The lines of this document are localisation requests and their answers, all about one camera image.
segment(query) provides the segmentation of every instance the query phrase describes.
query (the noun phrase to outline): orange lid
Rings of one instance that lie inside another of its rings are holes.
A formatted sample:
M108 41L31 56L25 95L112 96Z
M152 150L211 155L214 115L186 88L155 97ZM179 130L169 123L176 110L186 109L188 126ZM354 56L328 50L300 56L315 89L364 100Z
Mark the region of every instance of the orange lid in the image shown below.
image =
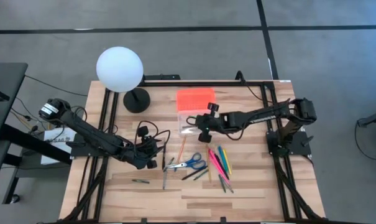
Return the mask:
M190 88L177 91L177 110L206 110L208 103L215 103L212 88Z

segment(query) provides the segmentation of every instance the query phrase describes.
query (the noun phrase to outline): black desk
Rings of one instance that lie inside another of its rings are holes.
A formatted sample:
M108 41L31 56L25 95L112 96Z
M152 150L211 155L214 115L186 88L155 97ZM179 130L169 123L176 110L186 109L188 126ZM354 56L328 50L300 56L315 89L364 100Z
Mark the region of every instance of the black desk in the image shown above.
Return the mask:
M26 69L26 63L0 63L0 91L9 96L9 101L0 101L0 168L2 163L16 167L23 164L21 157L7 153L11 143L70 165L71 159L69 153L27 133L19 131L8 124L4 124L16 95L18 94L19 88L22 85ZM17 177L14 176L11 189L9 189L11 196L16 187L16 183ZM10 197L8 199L6 197L4 203L9 203L10 200Z

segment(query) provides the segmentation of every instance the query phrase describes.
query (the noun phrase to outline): wooden table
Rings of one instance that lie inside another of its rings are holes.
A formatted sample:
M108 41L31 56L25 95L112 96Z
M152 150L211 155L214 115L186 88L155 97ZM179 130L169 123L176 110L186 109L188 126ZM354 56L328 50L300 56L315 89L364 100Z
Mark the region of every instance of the wooden table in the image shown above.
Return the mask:
M274 84L278 101L294 98L291 82L275 81ZM183 137L178 131L175 97L177 90L185 88L145 87L150 94L151 104L146 111L139 114L129 113L125 109L122 104L124 94L121 93L115 120L119 128L117 134L133 140L138 122L152 121L161 131L171 130L166 161L173 157L177 158ZM262 101L256 99L247 87L214 86L212 88L216 92L219 112L263 108ZM261 96L260 88L252 87L252 90L257 96ZM94 126L98 126L104 91L105 88L100 82L91 83L86 110L87 122ZM154 130L150 125L148 127L150 132ZM223 192L214 167L211 169L212 181L209 181L208 175L196 181L193 181L193 178L182 181L182 177L193 172L190 168L178 169L176 172L169 171L166 190L162 190L162 153L156 157L159 166L151 170L137 170L128 163L110 159L100 221L140 222L141 218L148 218L148 222L218 222L220 217L226 217L229 222L283 221L273 159L268 154L265 139L266 130L265 123L251 125L245 130L240 141L231 141L220 134L213 136L211 143L220 144L227 151L232 166L231 183L234 194ZM198 141L197 136L189 136L186 139L181 161L188 160L195 152L206 155L205 145ZM324 210L312 165L301 156L290 158L297 190L308 205L323 217ZM85 160L85 157L81 157L72 163L60 218L68 215L76 205ZM135 183L131 179L147 179L150 180L150 184ZM96 196L93 195L89 217L93 214L95 198ZM287 198L290 216L294 217L289 193Z

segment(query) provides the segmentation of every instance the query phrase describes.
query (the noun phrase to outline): yellow colored pencil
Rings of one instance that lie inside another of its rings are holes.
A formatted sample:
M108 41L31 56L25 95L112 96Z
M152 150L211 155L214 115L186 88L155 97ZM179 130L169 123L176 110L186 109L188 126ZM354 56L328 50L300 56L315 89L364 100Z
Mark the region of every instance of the yellow colored pencil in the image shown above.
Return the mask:
M208 179L211 183L211 169L210 169L210 156L209 156L209 153L208 153L209 149L206 147L206 152L207 152L207 166L208 166Z
M222 152L224 153L224 156L225 156L225 160L226 160L227 169L228 169L228 171L229 171L229 174L232 175L232 167L231 167L231 165L229 165L229 161L228 161L228 159L227 159L226 152L225 152L225 149L224 149L224 148L222 149Z

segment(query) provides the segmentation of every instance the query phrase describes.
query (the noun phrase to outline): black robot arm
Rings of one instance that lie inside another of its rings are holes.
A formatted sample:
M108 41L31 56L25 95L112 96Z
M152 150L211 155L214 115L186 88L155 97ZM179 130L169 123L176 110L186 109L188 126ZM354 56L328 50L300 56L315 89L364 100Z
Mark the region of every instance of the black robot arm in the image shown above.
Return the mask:
M268 121L276 118L289 120L286 126L278 130L281 141L290 141L292 136L302 127L316 121L316 113L312 101L303 99L286 100L272 106L253 110L250 112L227 112L216 116L219 106L213 103L208 104L210 114L197 115L195 126L201 130L199 141L210 142L210 131L221 134L232 134L244 130L251 124Z
M161 150L161 147L157 147L156 139L146 136L148 134L146 126L141 127L139 131L142 143L134 147L134 144L127 139L102 132L83 121L64 100L49 99L39 111L39 115L51 124L68 126L84 138L85 144L119 161L128 162L137 169L142 169L146 165L149 169L157 166L152 158Z

